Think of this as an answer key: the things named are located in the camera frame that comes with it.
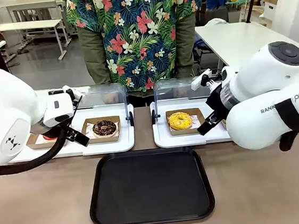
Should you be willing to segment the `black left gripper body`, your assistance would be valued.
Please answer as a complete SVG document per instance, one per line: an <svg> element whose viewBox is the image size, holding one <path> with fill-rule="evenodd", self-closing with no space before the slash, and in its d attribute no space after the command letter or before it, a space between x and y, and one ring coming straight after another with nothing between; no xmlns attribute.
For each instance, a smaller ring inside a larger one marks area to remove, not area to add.
<svg viewBox="0 0 299 224"><path fill-rule="evenodd" d="M43 135L47 138L58 138L61 135L61 132L64 132L66 137L74 136L73 129L70 127L72 118L69 115L60 115L51 118L48 122L52 125L48 126L44 122L39 121L31 126L30 132L35 135Z"/></svg>

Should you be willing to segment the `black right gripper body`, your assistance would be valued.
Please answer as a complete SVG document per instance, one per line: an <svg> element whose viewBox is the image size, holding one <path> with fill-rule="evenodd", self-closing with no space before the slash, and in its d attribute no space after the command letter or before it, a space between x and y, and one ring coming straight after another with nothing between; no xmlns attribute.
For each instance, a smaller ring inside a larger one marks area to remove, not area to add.
<svg viewBox="0 0 299 224"><path fill-rule="evenodd" d="M228 110L222 103L221 100L221 90L222 85L218 84L211 92L210 96L206 100L206 104L212 109L211 115L213 117L221 116L221 115L228 115L230 110Z"/></svg>

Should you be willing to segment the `person's left hand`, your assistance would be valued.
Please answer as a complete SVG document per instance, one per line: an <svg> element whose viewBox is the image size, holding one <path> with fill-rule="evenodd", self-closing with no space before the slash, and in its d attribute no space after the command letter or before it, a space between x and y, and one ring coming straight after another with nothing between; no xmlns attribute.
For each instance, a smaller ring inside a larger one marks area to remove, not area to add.
<svg viewBox="0 0 299 224"><path fill-rule="evenodd" d="M173 87L172 93L173 93L173 98L188 97L188 87L187 86Z"/></svg>

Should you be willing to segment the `person's right hand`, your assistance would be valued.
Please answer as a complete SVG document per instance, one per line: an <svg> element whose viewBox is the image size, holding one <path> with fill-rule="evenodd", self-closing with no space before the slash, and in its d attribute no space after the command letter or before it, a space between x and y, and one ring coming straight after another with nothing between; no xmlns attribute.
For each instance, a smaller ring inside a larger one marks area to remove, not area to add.
<svg viewBox="0 0 299 224"><path fill-rule="evenodd" d="M118 104L119 98L117 93L106 93L102 95L102 100L106 105Z"/></svg>

